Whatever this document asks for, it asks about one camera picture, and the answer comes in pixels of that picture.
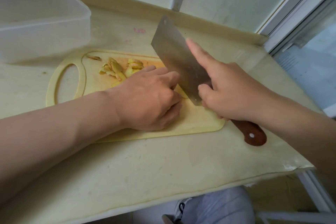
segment plastic container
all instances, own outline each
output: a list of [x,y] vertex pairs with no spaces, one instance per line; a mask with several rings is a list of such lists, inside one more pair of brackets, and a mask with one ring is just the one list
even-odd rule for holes
[[90,16],[80,0],[0,0],[0,61],[14,63],[85,45]]

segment forearm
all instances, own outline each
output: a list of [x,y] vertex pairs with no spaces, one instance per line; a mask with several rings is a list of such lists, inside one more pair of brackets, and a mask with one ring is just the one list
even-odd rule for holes
[[50,167],[95,140],[121,129],[107,94],[0,120],[0,202]]
[[336,122],[291,99],[272,97],[256,120],[336,180]]

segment right hand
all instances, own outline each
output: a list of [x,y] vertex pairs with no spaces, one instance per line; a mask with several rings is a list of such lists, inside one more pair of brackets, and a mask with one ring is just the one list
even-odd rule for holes
[[120,127],[161,130],[176,120],[182,107],[182,96],[174,91],[178,82],[177,72],[148,66],[120,85],[107,89]]
[[203,106],[212,109],[219,117],[254,122],[268,100],[277,96],[236,63],[215,60],[191,39],[186,43],[211,78],[213,89],[206,84],[198,87]]

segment cutting board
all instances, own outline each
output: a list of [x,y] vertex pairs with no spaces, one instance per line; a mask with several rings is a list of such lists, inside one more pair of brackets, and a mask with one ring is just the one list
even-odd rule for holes
[[[92,60],[88,58],[86,54],[98,56],[102,60]],[[107,74],[99,74],[100,68],[109,57],[114,58],[124,70],[127,68],[127,60],[129,58],[135,58],[142,61],[145,67],[149,65],[155,65],[157,68],[164,67],[161,60],[157,57],[142,56],[133,53],[111,50],[81,50],[72,52],[61,62],[51,76],[47,89],[46,106],[56,104],[56,92],[60,77],[64,70],[70,65],[75,65],[79,72],[78,87],[74,99],[95,91],[110,88],[117,79]],[[179,118],[166,129],[153,132],[123,129],[100,139],[98,142],[136,140],[212,132],[221,129],[224,126],[224,123],[224,120],[218,119],[214,112],[202,106],[195,106],[190,99],[183,98]]]

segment white countertop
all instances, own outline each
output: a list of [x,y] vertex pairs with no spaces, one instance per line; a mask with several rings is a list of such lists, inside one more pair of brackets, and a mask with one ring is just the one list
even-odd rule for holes
[[[156,56],[150,42],[157,22],[90,9],[89,47]],[[271,90],[319,111],[262,47],[180,31],[218,60],[237,62]],[[63,58],[0,64],[1,117],[43,108],[48,81]],[[65,84],[76,87],[74,80]],[[312,167],[283,140],[266,134],[266,145],[253,147],[227,122],[212,133],[93,144],[29,185],[0,211],[0,219],[11,224],[83,223]]]

